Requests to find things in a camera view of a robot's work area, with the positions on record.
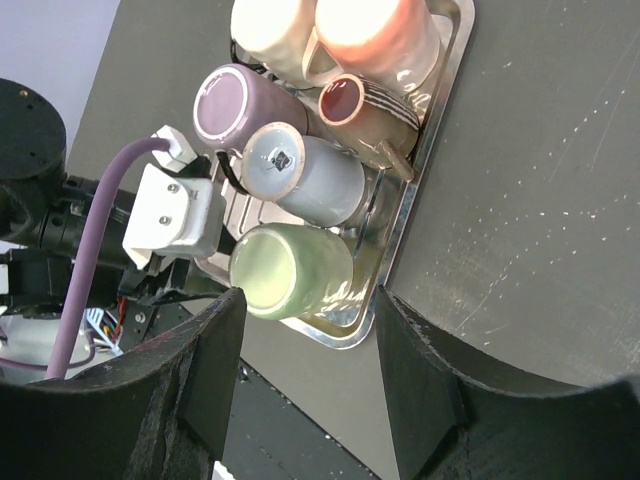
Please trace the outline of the purple ceramic mug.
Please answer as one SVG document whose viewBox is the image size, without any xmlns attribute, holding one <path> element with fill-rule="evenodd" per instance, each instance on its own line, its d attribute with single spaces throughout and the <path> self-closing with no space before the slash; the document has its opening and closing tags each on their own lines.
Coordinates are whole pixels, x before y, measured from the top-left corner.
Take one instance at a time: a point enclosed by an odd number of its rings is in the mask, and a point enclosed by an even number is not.
<svg viewBox="0 0 640 480">
<path fill-rule="evenodd" d="M 226 64 L 210 73 L 193 105 L 198 137 L 214 150 L 242 151 L 250 137 L 272 122 L 309 132 L 304 104 L 280 86 L 240 64 Z"/>
</svg>

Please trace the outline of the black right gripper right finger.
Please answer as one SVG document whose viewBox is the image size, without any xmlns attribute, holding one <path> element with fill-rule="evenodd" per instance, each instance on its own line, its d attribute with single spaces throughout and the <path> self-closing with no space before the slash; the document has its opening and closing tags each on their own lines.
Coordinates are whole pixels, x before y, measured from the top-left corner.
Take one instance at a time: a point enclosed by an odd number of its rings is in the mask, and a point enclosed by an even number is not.
<svg viewBox="0 0 640 480">
<path fill-rule="evenodd" d="M 635 479 L 639 379 L 579 387 L 500 361 L 385 288 L 378 352 L 403 479 Z"/>
</svg>

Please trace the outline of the light grey ceramic mug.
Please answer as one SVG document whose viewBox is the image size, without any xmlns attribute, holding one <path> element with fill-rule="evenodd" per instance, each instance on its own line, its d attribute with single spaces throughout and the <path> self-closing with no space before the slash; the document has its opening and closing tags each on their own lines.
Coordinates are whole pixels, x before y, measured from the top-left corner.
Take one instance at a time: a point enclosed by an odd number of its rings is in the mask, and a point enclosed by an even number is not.
<svg viewBox="0 0 640 480">
<path fill-rule="evenodd" d="M 329 141 L 272 122 L 249 139 L 241 180 L 253 197 L 319 227 L 346 222 L 365 193 L 362 163 Z"/>
</svg>

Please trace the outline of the light green ceramic mug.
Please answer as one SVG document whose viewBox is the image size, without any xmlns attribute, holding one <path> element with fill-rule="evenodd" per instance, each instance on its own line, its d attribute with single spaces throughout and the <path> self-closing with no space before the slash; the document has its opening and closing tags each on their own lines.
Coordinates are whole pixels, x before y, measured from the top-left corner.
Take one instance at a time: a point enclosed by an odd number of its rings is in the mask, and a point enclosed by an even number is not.
<svg viewBox="0 0 640 480">
<path fill-rule="evenodd" d="M 229 277 L 243 290 L 253 316 L 283 320 L 340 305 L 352 286 L 354 262 L 347 244 L 331 231 L 268 223 L 238 241 Z"/>
</svg>

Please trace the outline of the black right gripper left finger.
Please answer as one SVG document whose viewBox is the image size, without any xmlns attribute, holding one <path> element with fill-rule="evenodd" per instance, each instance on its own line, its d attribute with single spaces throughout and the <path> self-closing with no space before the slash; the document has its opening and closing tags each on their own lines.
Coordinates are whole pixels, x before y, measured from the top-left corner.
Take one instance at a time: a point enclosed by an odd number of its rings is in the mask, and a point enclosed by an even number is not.
<svg viewBox="0 0 640 480">
<path fill-rule="evenodd" d="M 209 479 L 244 335 L 232 288 L 199 314 L 69 380 L 1 385 L 4 479 Z"/>
</svg>

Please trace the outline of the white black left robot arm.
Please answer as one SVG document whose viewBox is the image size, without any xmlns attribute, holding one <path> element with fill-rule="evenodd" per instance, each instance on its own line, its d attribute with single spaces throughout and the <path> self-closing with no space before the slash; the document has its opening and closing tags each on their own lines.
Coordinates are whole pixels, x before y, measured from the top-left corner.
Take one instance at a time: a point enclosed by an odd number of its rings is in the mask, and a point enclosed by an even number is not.
<svg viewBox="0 0 640 480">
<path fill-rule="evenodd" d="M 1 82 L 1 312 L 60 316 L 98 183 L 65 171 L 66 129 L 35 90 Z"/>
</svg>

